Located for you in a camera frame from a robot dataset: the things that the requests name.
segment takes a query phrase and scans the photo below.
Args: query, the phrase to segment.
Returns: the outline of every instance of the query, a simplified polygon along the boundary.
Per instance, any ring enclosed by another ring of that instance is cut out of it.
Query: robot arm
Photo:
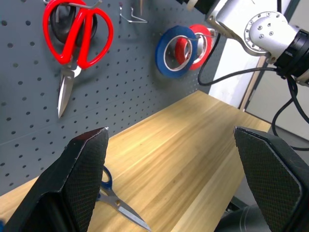
[[[309,32],[268,11],[269,0],[185,0],[206,15],[223,36],[237,40],[252,56],[266,56],[280,76],[293,75],[309,86]]]

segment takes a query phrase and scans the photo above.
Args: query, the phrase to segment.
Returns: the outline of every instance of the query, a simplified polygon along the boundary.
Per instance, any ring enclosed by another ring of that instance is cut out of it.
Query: pegboard
[[[96,0],[85,2],[93,5]],[[69,104],[58,119],[61,65],[44,40],[43,0],[1,3],[0,195],[40,175],[73,137],[99,127],[109,127],[113,136],[198,89],[198,70],[171,80],[159,73],[154,59],[162,33],[175,25],[203,23],[204,15],[187,11],[175,0],[144,0],[143,5],[148,24],[120,19],[116,1],[100,5],[113,22],[112,46],[98,64],[75,78]],[[130,6],[140,15],[139,1],[132,0],[123,2],[125,16]],[[107,33],[98,17],[89,59],[101,51]],[[224,44],[222,39],[205,68],[204,81],[213,79]],[[209,87],[201,90],[208,93]]]

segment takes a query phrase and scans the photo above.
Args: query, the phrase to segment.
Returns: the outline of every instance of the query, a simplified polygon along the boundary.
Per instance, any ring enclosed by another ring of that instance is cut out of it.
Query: scissor blade
[[[130,221],[134,222],[135,224],[143,227],[144,229],[151,231],[150,227],[147,223],[136,213],[130,206],[126,203],[121,201],[120,206],[117,208],[118,212],[125,216]]]
[[[74,84],[74,72],[65,70],[62,73],[62,83],[60,86],[59,99],[58,99],[58,117],[60,118],[66,109]]]

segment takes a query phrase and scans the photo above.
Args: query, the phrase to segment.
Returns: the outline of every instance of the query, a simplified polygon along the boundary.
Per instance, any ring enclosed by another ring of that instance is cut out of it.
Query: red scissors
[[[70,4],[70,3],[75,3],[79,5],[86,5],[82,0],[51,0],[44,11],[43,14],[43,32],[44,32],[44,37],[46,39],[47,45],[49,49],[51,50],[52,54],[58,60],[58,62],[62,65],[69,64],[71,62],[72,54],[75,48],[75,41],[78,36],[79,30],[82,27],[84,23],[84,36],[83,36],[83,41],[81,45],[81,50],[77,59],[77,65],[81,67],[82,69],[89,68],[90,66],[94,65],[97,63],[109,50],[111,44],[112,44],[112,39],[113,39],[113,26],[112,26],[112,21],[109,18],[109,16],[102,11],[99,8],[94,8],[94,9],[86,9],[86,8],[80,8],[77,16],[75,17],[75,20],[72,24],[72,27],[70,29],[70,32],[68,34],[68,37],[66,39],[63,51],[61,54],[57,53],[55,48],[53,47],[50,35],[49,35],[49,30],[48,30],[48,19],[52,13],[52,11],[58,7],[61,4]],[[103,48],[103,50],[91,61],[87,61],[87,55],[89,52],[89,47],[90,47],[90,40],[91,40],[91,34],[92,34],[92,19],[93,15],[97,14],[101,16],[108,27],[108,38],[107,42]]]

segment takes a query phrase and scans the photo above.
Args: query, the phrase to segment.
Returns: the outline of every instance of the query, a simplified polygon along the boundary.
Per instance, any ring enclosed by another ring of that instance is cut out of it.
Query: wooden tabletop
[[[212,232],[244,176],[236,125],[269,129],[205,93],[191,94],[110,139],[113,190],[154,232]],[[0,218],[10,218],[34,181],[0,197]],[[144,230],[98,202],[88,231]]]

